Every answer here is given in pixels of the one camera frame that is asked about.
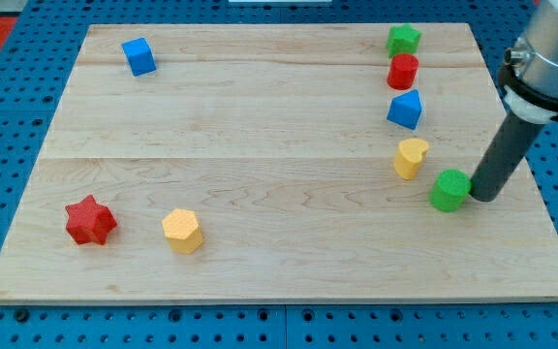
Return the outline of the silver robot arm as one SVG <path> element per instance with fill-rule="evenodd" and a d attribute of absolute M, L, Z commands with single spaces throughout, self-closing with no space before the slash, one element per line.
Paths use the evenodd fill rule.
<path fill-rule="evenodd" d="M 505 103 L 520 119 L 558 121 L 558 0 L 542 0 L 499 71 Z"/>

